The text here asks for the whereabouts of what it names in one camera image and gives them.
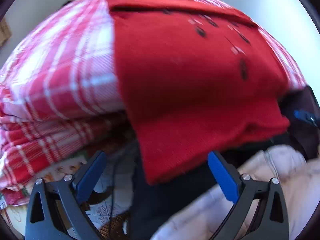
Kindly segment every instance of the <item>red sweater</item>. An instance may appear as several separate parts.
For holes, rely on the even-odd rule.
[[[155,184],[284,132],[288,80],[252,20],[192,0],[108,0],[121,97]]]

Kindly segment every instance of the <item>pile of clothes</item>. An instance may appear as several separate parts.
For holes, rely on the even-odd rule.
[[[0,190],[129,121],[148,184],[170,181],[212,150],[284,133],[278,99],[306,85],[281,44],[219,0],[75,0],[0,70]]]

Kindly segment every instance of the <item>blue clip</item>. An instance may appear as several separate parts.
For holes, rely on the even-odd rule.
[[[98,151],[90,159],[90,161],[83,165],[72,182],[75,190],[75,198],[78,204],[87,201],[97,184],[101,174],[103,173],[107,163],[107,155],[103,151]]]
[[[317,125],[318,119],[316,118],[316,116],[314,114],[311,114],[311,113],[306,112],[304,110],[295,110],[293,112],[293,115],[298,120],[301,120],[301,121],[304,121],[308,124],[311,124],[314,127],[318,127],[318,125]]]
[[[209,153],[208,165],[226,199],[236,204],[241,187],[240,174],[237,169],[227,163],[218,152]]]

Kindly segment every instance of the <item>folded fabric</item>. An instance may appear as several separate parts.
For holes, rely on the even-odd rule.
[[[319,168],[320,159],[306,163],[293,148],[274,146],[258,152],[239,168],[239,173],[248,173],[253,179],[262,181],[279,178],[288,210],[290,240],[294,240],[320,201]],[[253,201],[237,239],[246,233],[257,204],[258,200]],[[151,240],[208,240],[232,205],[216,185],[172,216]]]
[[[148,183],[195,168],[213,149],[287,129],[277,104],[287,76],[248,16],[192,0],[108,4],[120,93]]]
[[[231,8],[219,0],[195,1]],[[258,30],[286,72],[290,90],[303,88],[305,80],[292,57],[265,30],[259,26]],[[44,150],[38,138],[45,142],[50,135],[63,140],[61,158],[65,158],[109,131],[108,117],[103,117],[105,122],[96,116],[124,109],[114,73],[113,33],[107,0],[76,0],[40,23],[12,52],[0,69],[0,189],[21,188],[24,180],[32,177],[28,174],[34,172],[33,163],[41,163],[47,150],[53,152],[54,160],[58,158],[55,140],[51,143],[48,139]],[[72,127],[69,119],[76,119]],[[59,126],[56,130],[52,128],[55,122]],[[34,129],[38,126],[51,131],[41,130],[39,137]],[[35,146],[31,158],[23,150],[26,145]],[[28,166],[18,178],[14,171],[17,158],[19,165]]]
[[[0,188],[18,191],[38,172],[126,123],[124,113],[69,121],[18,122],[0,130]]]
[[[45,142],[49,145],[48,140],[50,139],[50,137],[46,138],[47,141]],[[131,129],[118,129],[115,134],[108,136],[107,138],[100,138],[100,141],[96,140],[86,147],[82,148],[81,150],[72,153],[67,157],[66,160],[60,161],[56,164],[50,163],[50,166],[47,165],[46,161],[44,161],[41,156],[39,156],[38,158],[43,163],[40,163],[38,160],[32,161],[32,158],[28,156],[31,167],[34,167],[36,164],[38,166],[42,164],[42,167],[45,168],[42,168],[39,172],[33,174],[30,179],[24,178],[22,182],[18,184],[18,186],[7,186],[8,188],[3,188],[0,193],[0,209],[5,208],[7,205],[16,206],[27,204],[29,202],[29,197],[37,178],[43,178],[46,182],[60,180],[66,174],[75,173],[79,168],[79,165],[81,165],[81,163],[86,163],[87,160],[91,158],[94,153],[96,153],[96,151],[104,151],[107,155],[111,155],[121,149],[129,140],[132,140],[133,138],[134,133]],[[52,146],[45,147],[43,151],[46,152],[46,149],[50,149],[51,147]],[[39,151],[37,151],[35,147],[34,149],[34,153],[39,155]],[[23,164],[21,164],[20,166],[21,169],[25,168]],[[21,169],[13,170],[14,174],[17,174],[17,179],[20,180],[22,178],[19,177],[19,175],[21,175],[21,173],[24,174],[23,172],[21,172]]]

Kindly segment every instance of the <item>red plaid blanket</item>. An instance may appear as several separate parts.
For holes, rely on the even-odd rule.
[[[195,0],[222,8],[219,0]],[[293,58],[259,27],[292,90],[306,82]],[[76,0],[37,26],[0,70],[0,189],[19,190],[122,122],[107,0]]]

